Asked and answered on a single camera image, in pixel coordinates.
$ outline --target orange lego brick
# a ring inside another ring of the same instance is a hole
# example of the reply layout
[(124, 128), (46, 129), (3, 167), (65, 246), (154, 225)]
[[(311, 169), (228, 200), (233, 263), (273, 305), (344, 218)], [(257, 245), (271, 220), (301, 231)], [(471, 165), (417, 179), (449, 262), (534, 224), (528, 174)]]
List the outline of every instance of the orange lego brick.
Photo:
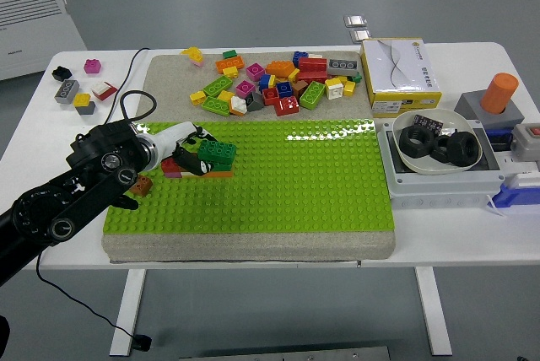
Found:
[(266, 71), (267, 74), (273, 74), (276, 77), (288, 78), (295, 68), (291, 61), (274, 61), (267, 65)]
[(230, 57), (229, 59), (224, 59), (216, 62), (216, 68), (218, 69), (219, 74), (223, 74), (223, 69), (227, 67), (236, 67), (241, 69), (244, 67), (244, 60), (242, 56)]
[(152, 185), (152, 180), (150, 180), (148, 177), (145, 177), (144, 175), (140, 175), (139, 177), (137, 177), (137, 182), (135, 183), (135, 185), (132, 186), (129, 191), (133, 195), (146, 197), (150, 192), (150, 188), (152, 188)]

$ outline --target gray base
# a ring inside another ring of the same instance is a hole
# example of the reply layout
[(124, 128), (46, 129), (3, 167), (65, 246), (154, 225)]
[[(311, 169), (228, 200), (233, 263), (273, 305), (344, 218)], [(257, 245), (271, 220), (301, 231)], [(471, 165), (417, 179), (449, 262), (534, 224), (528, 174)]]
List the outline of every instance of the gray base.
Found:
[[(325, 58), (355, 60), (359, 62), (359, 53), (354, 51), (320, 51)], [(239, 70), (238, 78), (233, 78), (233, 85), (229, 91), (235, 92), (235, 87), (243, 80), (251, 81), (246, 75), (246, 67), (253, 63), (261, 66), (272, 61), (291, 60), (293, 52), (275, 53), (239, 53), (244, 59), (246, 66)], [(273, 106), (265, 107), (255, 112), (249, 112), (244, 116), (220, 116), (193, 106), (189, 95), (203, 89), (212, 83), (221, 74), (218, 73), (215, 63), (222, 60), (221, 54), (204, 54), (204, 65), (197, 67), (190, 63), (186, 56), (162, 55), (152, 59), (144, 81), (144, 90), (153, 95), (158, 101), (158, 108), (145, 121), (291, 121), (291, 120), (316, 120), (316, 119), (370, 119), (370, 101), (368, 99), (365, 81), (356, 85), (354, 95), (336, 100), (323, 98), (315, 110), (300, 109), (298, 114), (276, 116)], [(362, 65), (358, 64), (359, 73)], [(150, 109), (151, 103), (142, 98), (138, 106), (137, 115), (141, 115)]]
[(463, 93), (457, 101), (454, 111), (465, 119), (478, 119), (482, 122), (484, 129), (504, 129), (523, 122), (525, 117), (512, 100), (508, 102), (505, 111), (501, 114), (494, 115), (483, 110), (480, 106), (480, 100), (485, 92), (485, 89), (480, 89), (479, 91)]
[(361, 261), (390, 256), (394, 232), (106, 234), (103, 249), (124, 261)]

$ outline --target orange lego brick on baseplate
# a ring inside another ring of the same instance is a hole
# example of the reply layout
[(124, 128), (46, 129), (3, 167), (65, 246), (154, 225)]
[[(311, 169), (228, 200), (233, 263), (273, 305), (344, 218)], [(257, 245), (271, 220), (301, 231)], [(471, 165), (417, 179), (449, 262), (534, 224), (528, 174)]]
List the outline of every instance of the orange lego brick on baseplate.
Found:
[(150, 192), (150, 188), (152, 188), (152, 185), (152, 180), (150, 180), (148, 177), (145, 177), (144, 175), (140, 175), (137, 177), (137, 182), (135, 183), (135, 185), (132, 186), (129, 191), (133, 195), (146, 197)]

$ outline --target pink lego brick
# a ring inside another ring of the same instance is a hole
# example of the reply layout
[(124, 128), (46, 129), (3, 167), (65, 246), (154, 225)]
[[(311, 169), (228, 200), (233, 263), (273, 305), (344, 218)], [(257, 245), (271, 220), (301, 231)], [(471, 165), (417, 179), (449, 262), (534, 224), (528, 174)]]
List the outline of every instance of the pink lego brick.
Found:
[(98, 59), (88, 59), (84, 64), (84, 71), (87, 74), (97, 74), (101, 70), (101, 63)]
[(251, 91), (255, 91), (255, 84), (251, 84), (249, 81), (242, 81), (236, 86), (236, 95), (245, 99)]
[(253, 63), (246, 69), (247, 77), (252, 81), (259, 81), (264, 73), (264, 67), (259, 63)]

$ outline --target small metal block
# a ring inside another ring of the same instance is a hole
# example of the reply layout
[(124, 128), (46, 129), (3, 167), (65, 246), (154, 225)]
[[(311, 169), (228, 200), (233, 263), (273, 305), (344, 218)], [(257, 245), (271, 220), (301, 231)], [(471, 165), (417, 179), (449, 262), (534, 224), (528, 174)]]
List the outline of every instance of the small metal block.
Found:
[(371, 33), (368, 30), (350, 30), (349, 34), (353, 43), (362, 43), (362, 40), (371, 38)]
[(344, 15), (343, 21), (347, 28), (365, 28), (368, 26), (368, 21), (363, 15)]

